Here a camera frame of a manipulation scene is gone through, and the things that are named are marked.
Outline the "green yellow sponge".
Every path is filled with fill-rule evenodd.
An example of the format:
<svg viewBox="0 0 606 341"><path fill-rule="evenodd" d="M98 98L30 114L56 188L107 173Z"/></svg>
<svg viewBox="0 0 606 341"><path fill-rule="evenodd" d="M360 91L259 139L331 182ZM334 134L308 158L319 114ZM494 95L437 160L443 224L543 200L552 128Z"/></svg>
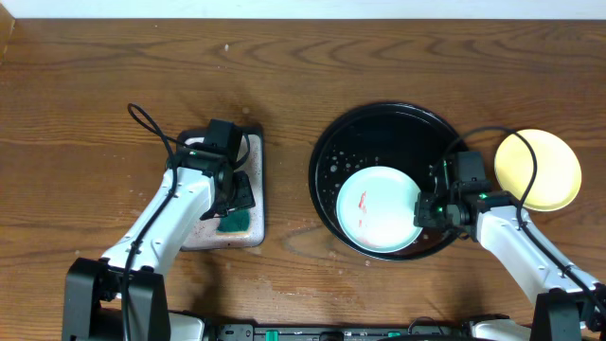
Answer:
<svg viewBox="0 0 606 341"><path fill-rule="evenodd" d="M248 210L239 210L222 217L217 227L217 233L240 234L250 227L250 213Z"/></svg>

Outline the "mint green plate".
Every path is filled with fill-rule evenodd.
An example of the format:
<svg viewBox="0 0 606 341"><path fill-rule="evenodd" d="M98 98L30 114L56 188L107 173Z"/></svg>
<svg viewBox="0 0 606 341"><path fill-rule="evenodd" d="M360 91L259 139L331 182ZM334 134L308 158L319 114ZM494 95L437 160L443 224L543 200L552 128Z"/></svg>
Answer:
<svg viewBox="0 0 606 341"><path fill-rule="evenodd" d="M336 217L345 235L368 252L387 254L411 245L419 186L407 174L374 166L351 175L339 190Z"/></svg>

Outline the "yellow plate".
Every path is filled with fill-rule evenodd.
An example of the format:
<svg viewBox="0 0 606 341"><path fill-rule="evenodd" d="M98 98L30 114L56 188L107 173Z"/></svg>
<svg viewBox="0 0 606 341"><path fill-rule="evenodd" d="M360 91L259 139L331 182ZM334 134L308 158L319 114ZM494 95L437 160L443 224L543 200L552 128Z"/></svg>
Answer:
<svg viewBox="0 0 606 341"><path fill-rule="evenodd" d="M543 212L572 203L582 180L573 150L556 135L538 129L522 130L504 139L494 157L494 171L500 187L518 199L536 171L524 207Z"/></svg>

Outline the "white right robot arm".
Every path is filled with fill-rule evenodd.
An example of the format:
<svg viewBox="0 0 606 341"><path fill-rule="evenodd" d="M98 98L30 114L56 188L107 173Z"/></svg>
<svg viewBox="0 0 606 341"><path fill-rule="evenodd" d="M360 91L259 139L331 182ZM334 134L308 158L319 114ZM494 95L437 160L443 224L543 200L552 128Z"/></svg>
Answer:
<svg viewBox="0 0 606 341"><path fill-rule="evenodd" d="M422 192L414 224L469 235L501 262L533 304L529 327L490 317L470 324L472 338L580 340L584 329L605 338L605 285L545 237L509 192Z"/></svg>

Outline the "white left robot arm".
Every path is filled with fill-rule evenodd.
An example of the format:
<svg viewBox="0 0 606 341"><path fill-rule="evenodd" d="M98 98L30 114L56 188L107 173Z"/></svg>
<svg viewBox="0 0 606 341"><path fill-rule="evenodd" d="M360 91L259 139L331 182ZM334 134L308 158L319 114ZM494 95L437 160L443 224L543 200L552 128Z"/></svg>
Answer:
<svg viewBox="0 0 606 341"><path fill-rule="evenodd" d="M199 170L168 170L127 234L100 260L78 258L65 283L64 340L201 340L202 318L169 310L164 276L179 251L204 249L189 243L191 231L218 232L238 211L217 212L218 190Z"/></svg>

